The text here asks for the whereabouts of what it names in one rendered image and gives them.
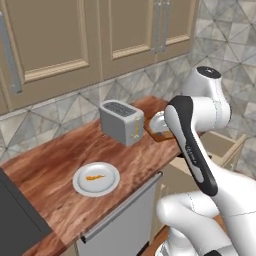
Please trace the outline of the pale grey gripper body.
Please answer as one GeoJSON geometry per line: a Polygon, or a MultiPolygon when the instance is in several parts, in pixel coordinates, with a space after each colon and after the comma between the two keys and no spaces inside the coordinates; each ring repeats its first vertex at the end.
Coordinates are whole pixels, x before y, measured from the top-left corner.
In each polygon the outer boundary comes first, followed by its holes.
{"type": "Polygon", "coordinates": [[[149,128],[153,133],[169,133],[169,127],[167,126],[164,119],[164,112],[158,111],[149,122],[149,128]]]}

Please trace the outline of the brown wooden cutting board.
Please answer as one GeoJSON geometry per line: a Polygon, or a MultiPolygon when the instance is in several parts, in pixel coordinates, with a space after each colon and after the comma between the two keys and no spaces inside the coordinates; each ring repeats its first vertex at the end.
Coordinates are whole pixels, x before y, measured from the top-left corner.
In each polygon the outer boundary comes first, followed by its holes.
{"type": "Polygon", "coordinates": [[[169,131],[164,131],[163,133],[153,133],[151,130],[148,130],[148,133],[156,142],[163,142],[165,140],[174,138],[174,135],[169,131]]]}

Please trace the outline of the open beige drawer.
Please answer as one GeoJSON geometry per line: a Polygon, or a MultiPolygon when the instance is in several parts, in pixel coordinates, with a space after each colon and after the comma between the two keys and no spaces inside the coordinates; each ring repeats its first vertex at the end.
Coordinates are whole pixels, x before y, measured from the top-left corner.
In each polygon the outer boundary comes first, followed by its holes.
{"type": "Polygon", "coordinates": [[[214,163],[230,171],[236,169],[246,140],[245,134],[233,140],[216,132],[207,132],[202,134],[200,139],[208,156],[214,163]]]}

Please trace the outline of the orange piece of meat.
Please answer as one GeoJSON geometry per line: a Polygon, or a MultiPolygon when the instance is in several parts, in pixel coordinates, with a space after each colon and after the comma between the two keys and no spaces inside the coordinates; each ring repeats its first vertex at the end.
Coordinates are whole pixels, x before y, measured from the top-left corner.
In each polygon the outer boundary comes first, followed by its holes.
{"type": "Polygon", "coordinates": [[[101,178],[104,178],[104,177],[106,177],[105,175],[101,175],[101,174],[99,174],[99,175],[92,175],[92,176],[86,176],[86,180],[87,181],[93,181],[93,180],[97,180],[97,179],[101,179],[101,178]]]}

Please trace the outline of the white round plate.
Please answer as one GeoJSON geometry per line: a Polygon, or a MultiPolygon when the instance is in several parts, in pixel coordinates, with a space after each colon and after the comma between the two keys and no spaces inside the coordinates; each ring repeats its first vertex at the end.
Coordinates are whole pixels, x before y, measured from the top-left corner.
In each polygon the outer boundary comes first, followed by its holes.
{"type": "Polygon", "coordinates": [[[74,174],[72,185],[83,196],[100,197],[114,191],[120,182],[116,167],[106,162],[93,162],[80,167],[74,174]],[[105,175],[106,177],[87,181],[86,176],[105,175]]]}

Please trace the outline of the grey toaster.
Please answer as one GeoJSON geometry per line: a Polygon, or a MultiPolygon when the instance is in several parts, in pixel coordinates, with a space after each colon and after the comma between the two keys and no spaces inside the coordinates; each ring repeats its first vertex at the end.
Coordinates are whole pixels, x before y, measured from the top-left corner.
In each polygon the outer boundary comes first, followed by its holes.
{"type": "Polygon", "coordinates": [[[102,132],[125,146],[137,143],[144,133],[144,112],[119,100],[100,104],[102,132]]]}

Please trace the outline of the beige lower cabinet front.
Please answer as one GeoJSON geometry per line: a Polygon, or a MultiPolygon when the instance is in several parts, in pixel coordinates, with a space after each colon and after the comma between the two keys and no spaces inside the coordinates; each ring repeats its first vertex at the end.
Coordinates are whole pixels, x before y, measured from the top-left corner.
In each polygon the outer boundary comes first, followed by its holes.
{"type": "MultiPolygon", "coordinates": [[[[161,172],[163,175],[157,182],[155,189],[155,205],[164,196],[197,190],[197,186],[183,158],[176,157],[163,167],[161,172]]],[[[153,206],[150,242],[153,242],[156,235],[164,227],[157,218],[155,205],[153,206]]]]}

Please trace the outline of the narrow beige cupboard door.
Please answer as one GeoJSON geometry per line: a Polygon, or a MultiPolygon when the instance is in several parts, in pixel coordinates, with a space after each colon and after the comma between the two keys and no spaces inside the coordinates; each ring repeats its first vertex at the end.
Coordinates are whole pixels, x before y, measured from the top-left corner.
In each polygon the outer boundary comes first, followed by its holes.
{"type": "Polygon", "coordinates": [[[170,0],[166,49],[161,52],[165,16],[163,2],[161,0],[157,62],[180,56],[190,50],[199,6],[199,0],[170,0]]]}

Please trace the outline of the grey dishwasher front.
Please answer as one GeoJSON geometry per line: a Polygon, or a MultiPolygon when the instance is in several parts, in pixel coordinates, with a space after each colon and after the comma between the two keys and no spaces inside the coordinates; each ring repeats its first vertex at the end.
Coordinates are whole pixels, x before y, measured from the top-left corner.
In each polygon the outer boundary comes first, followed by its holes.
{"type": "Polygon", "coordinates": [[[150,239],[156,185],[86,244],[78,239],[78,255],[136,256],[150,239]]]}

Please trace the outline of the wide beige cupboard door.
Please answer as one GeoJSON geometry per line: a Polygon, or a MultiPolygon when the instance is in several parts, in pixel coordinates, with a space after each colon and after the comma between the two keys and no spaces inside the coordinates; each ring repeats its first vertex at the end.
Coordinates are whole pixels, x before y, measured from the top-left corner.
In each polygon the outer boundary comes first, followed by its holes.
{"type": "Polygon", "coordinates": [[[98,82],[97,0],[0,0],[22,85],[14,93],[0,35],[0,88],[10,111],[98,82]]]}

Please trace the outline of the black hob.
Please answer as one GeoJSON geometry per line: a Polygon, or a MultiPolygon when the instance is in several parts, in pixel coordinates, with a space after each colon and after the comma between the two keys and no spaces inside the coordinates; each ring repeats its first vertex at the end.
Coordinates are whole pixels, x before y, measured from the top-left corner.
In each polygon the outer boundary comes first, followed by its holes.
{"type": "Polygon", "coordinates": [[[0,168],[0,256],[22,256],[52,232],[0,168]]]}

